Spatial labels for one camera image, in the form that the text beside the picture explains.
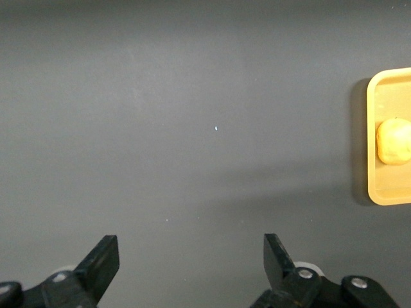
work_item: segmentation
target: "gray surface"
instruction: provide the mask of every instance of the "gray surface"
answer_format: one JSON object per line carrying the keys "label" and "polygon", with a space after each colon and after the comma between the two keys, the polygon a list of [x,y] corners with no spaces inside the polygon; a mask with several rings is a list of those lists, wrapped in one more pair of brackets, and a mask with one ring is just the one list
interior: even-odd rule
{"label": "gray surface", "polygon": [[170,2],[0,2],[1,280],[117,234],[101,307],[248,307],[275,232],[409,307],[411,207],[364,195],[364,104],[411,66],[411,3]]}

